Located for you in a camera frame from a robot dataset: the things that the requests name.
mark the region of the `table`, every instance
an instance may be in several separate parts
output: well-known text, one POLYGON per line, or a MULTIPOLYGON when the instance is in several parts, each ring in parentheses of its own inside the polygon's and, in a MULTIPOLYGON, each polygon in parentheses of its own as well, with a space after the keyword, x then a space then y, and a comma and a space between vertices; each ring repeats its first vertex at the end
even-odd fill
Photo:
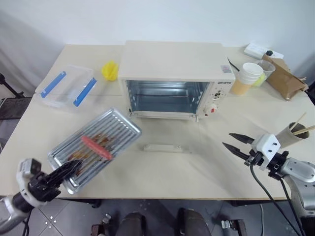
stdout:
MULTIPOLYGON (((67 45, 49 73, 58 72, 72 63, 95 70, 97 86, 88 95, 76 114, 43 105, 36 93, 0 155, 0 195, 18 191, 15 173, 18 162, 36 158, 44 172, 51 172, 47 153, 85 123, 110 108, 126 115, 126 106, 117 82, 106 82, 98 72, 110 59, 119 62, 123 46, 67 45)), ((253 59, 240 48, 227 48, 229 59, 241 66, 253 59)), ((38 86, 40 92, 48 81, 38 86)), ((228 135, 241 133, 255 137, 264 132, 278 133, 305 111, 305 125, 315 122, 315 109, 304 92, 288 102, 267 83, 251 89, 245 96, 230 94, 216 114, 199 122, 189 120, 132 118, 142 129, 142 136, 117 157, 79 193, 70 195, 61 187, 59 197, 65 198, 177 198, 177 199, 250 199, 266 200, 244 165, 221 143, 226 142, 248 152, 247 146, 228 135), (191 153, 145 152, 146 144, 175 144, 191 153)), ((314 162, 315 135, 286 150, 290 156, 314 162)), ((278 181, 267 171, 256 174, 276 199, 284 199, 278 181)))

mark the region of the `toaster oven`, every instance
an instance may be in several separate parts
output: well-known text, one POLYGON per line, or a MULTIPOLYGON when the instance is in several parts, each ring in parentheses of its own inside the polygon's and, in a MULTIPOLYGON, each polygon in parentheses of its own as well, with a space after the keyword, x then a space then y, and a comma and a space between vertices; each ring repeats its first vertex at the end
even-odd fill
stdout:
POLYGON ((198 120, 235 77, 219 43, 127 41, 118 80, 130 115, 198 120))

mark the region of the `metal grill tray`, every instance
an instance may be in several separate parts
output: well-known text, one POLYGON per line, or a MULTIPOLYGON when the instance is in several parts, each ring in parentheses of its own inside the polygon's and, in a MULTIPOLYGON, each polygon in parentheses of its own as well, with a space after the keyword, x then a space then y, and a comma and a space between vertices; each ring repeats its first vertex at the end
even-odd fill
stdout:
POLYGON ((48 154, 48 161, 54 170, 69 160, 82 160, 76 175, 63 182, 70 194, 78 192, 111 162, 85 146, 81 141, 83 135, 93 139, 115 158, 141 135, 141 129, 119 111, 111 109, 55 147, 48 154))

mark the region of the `red sausage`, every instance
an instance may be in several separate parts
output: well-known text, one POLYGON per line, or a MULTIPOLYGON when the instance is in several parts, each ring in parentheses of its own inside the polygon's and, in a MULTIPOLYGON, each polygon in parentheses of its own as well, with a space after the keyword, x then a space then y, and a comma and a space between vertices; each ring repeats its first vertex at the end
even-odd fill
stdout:
POLYGON ((81 137, 82 142, 92 151, 100 155, 101 157, 105 158, 106 160, 112 160, 113 155, 110 154, 109 151, 107 151, 105 148, 94 142, 92 139, 89 137, 83 135, 81 137))

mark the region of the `oven control knob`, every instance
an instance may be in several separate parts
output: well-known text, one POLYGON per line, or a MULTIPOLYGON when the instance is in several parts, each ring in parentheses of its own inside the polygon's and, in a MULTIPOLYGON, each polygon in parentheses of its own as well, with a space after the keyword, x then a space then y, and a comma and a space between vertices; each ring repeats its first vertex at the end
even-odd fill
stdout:
POLYGON ((204 112, 205 114, 212 114, 212 113, 215 113, 217 111, 217 106, 216 104, 210 104, 210 105, 207 105, 204 112))

